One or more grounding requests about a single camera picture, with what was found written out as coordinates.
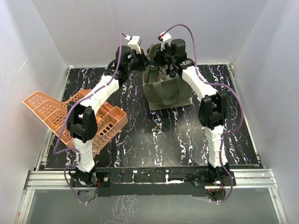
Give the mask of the olive green canvas bag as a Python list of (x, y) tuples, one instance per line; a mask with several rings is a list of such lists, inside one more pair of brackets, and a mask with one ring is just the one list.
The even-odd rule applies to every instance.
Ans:
[[(142, 74), (143, 93), (148, 101), (149, 109), (154, 111), (188, 106), (191, 104), (192, 90), (181, 77), (157, 82), (159, 71), (157, 51), (160, 47), (160, 44), (149, 46), (146, 57), (150, 60), (150, 64)], [(174, 71), (173, 66), (168, 66), (167, 75), (172, 71)]]

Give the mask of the beige brown lotion bottle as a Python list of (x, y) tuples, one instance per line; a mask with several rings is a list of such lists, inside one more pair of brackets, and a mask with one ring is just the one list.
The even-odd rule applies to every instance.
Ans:
[(168, 69), (168, 65), (159, 66), (159, 71), (158, 71), (158, 75), (157, 75), (157, 82), (165, 80), (165, 77), (167, 75), (167, 72), (166, 72), (167, 69)]

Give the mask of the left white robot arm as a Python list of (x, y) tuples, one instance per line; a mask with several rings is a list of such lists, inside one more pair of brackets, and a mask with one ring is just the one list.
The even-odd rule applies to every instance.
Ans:
[(144, 70), (148, 59), (140, 46), (128, 44), (116, 51), (116, 59), (111, 61), (100, 82), (85, 98), (70, 102), (66, 120), (67, 130), (74, 141), (77, 166), (71, 176), (81, 184), (92, 186), (96, 182), (93, 160), (93, 138), (98, 131), (96, 114), (104, 102), (128, 80), (135, 70)]

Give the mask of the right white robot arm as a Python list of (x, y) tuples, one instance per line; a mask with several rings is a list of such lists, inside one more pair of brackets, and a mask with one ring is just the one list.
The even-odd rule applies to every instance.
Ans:
[(205, 182), (219, 185), (228, 177), (229, 165), (225, 156), (222, 134), (227, 118), (227, 96), (217, 91), (199, 74), (196, 63), (187, 57), (183, 39), (158, 37), (161, 47), (154, 58), (167, 65), (170, 73), (176, 72), (200, 99), (199, 122), (205, 128), (208, 140), (208, 174)]

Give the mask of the white rectangular lotion bottle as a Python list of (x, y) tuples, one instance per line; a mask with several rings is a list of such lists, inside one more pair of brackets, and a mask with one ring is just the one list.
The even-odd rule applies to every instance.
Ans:
[(178, 77), (179, 77), (179, 74), (172, 71), (168, 75), (166, 75), (165, 79), (166, 80), (171, 80), (171, 79), (175, 79), (175, 78), (178, 78)]

